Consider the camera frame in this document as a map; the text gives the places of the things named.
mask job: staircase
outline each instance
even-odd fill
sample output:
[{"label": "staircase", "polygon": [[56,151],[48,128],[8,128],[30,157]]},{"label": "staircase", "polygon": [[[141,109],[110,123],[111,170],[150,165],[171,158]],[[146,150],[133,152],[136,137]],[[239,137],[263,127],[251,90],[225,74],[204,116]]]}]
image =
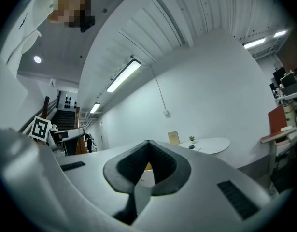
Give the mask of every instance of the staircase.
[{"label": "staircase", "polygon": [[74,129],[75,112],[58,110],[51,122],[58,126],[59,131]]}]

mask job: fluorescent ceiling light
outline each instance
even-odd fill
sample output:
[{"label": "fluorescent ceiling light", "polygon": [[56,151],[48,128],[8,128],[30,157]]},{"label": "fluorescent ceiling light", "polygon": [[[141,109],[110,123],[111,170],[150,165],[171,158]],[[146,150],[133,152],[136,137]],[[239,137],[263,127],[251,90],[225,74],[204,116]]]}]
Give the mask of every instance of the fluorescent ceiling light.
[{"label": "fluorescent ceiling light", "polygon": [[94,114],[95,111],[98,109],[98,107],[100,107],[100,105],[101,105],[100,103],[95,103],[92,109],[90,110],[90,113]]},{"label": "fluorescent ceiling light", "polygon": [[110,86],[106,89],[106,91],[113,93],[119,85],[123,83],[132,73],[134,73],[139,67],[141,63],[136,59],[133,59],[126,67],[120,72],[120,74],[112,81]]},{"label": "fluorescent ceiling light", "polygon": [[278,37],[278,36],[281,36],[281,35],[284,35],[285,33],[287,33],[287,31],[281,31],[281,32],[275,33],[274,38]]},{"label": "fluorescent ceiling light", "polygon": [[256,41],[253,41],[253,42],[249,42],[247,44],[244,44],[244,47],[247,49],[247,48],[253,47],[253,46],[257,45],[257,44],[262,44],[264,41],[265,41],[265,38],[260,39],[260,40],[256,40]]},{"label": "fluorescent ceiling light", "polygon": [[36,63],[40,64],[41,63],[41,58],[39,56],[34,56],[33,58]]}]

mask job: person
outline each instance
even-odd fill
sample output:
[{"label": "person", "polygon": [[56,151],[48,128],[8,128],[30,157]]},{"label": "person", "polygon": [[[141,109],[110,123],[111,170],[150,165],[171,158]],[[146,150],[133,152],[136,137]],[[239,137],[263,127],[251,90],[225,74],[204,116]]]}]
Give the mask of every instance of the person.
[{"label": "person", "polygon": [[87,149],[88,151],[91,153],[91,149],[92,149],[92,140],[90,138],[90,136],[86,133],[85,134],[85,142],[87,142]]},{"label": "person", "polygon": [[94,24],[90,0],[21,0],[0,32],[0,57],[15,77],[22,54],[41,37],[37,27],[45,19],[81,32]]}]

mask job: round white table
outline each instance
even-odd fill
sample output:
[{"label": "round white table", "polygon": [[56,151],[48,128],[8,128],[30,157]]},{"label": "round white table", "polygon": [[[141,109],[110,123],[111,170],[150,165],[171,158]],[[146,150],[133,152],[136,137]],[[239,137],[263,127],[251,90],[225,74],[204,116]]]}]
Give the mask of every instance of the round white table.
[{"label": "round white table", "polygon": [[227,138],[221,137],[198,139],[195,141],[195,144],[188,141],[186,143],[180,144],[179,146],[189,148],[189,146],[194,145],[195,148],[192,150],[206,154],[216,154],[224,151],[230,146],[230,141]]}]

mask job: cable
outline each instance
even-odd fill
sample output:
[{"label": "cable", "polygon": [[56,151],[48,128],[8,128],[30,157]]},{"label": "cable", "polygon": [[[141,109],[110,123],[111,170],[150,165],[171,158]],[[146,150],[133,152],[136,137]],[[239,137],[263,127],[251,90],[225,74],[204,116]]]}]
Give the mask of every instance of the cable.
[{"label": "cable", "polygon": [[156,77],[156,75],[155,75],[154,69],[153,69],[153,67],[152,67],[152,65],[151,65],[151,64],[150,64],[149,66],[150,66],[150,68],[152,69],[152,73],[153,73],[153,75],[154,75],[154,77],[155,77],[155,79],[156,79],[157,85],[158,85],[158,89],[159,89],[160,96],[161,96],[162,103],[163,103],[163,109],[164,109],[164,110],[166,110],[166,105],[165,105],[165,103],[164,103],[163,96],[162,96],[162,93],[161,93],[161,90],[160,90],[160,86],[159,86],[159,83],[158,83],[157,77]]}]

